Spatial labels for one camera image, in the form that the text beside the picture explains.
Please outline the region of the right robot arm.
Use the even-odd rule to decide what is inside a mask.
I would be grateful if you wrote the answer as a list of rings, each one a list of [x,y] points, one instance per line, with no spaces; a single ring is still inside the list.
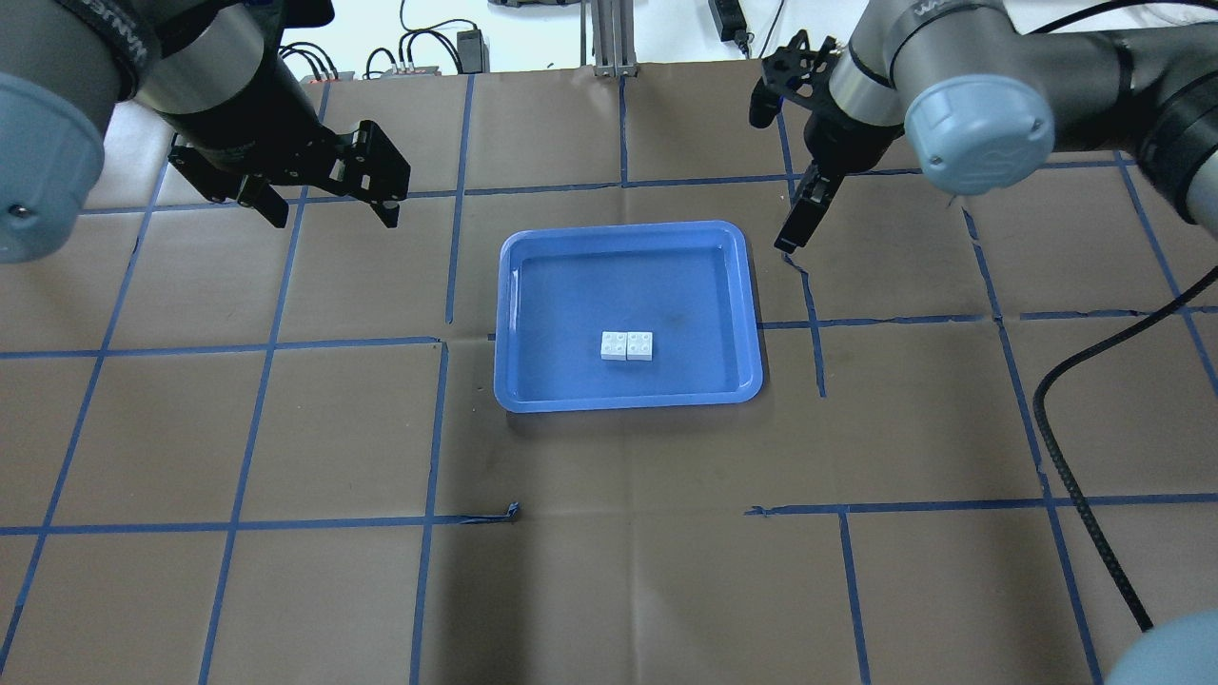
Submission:
[[[1188,225],[1216,233],[1216,21],[1082,30],[1105,1],[1022,33],[1002,1],[870,1],[847,41],[766,52],[749,121],[809,113],[811,161],[775,247],[818,229],[840,183],[909,140],[943,193],[1015,186],[1052,154],[1119,150]]]

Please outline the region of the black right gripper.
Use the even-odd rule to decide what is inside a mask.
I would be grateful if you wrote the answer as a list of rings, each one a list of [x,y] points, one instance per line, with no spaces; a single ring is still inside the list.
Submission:
[[[834,204],[843,178],[875,169],[904,133],[904,126],[871,126],[836,105],[815,106],[804,128],[811,161],[797,183],[773,247],[787,255],[805,247]]]

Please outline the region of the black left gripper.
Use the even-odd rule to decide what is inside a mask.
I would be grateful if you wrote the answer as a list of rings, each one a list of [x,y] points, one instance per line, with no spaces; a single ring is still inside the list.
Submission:
[[[274,228],[285,228],[290,212],[276,186],[318,186],[364,201],[382,225],[397,228],[412,177],[409,162],[370,119],[347,134],[315,126],[227,150],[207,150],[177,135],[169,163],[206,200],[236,201]]]

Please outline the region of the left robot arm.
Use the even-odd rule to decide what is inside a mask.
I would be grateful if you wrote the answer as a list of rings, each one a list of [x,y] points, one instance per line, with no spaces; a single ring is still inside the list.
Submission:
[[[212,204],[283,228],[280,186],[317,186],[400,224],[412,168],[382,129],[323,126],[279,46],[334,20],[330,1],[5,1],[1,257],[65,246],[104,172],[117,105],[174,130],[171,167]]]

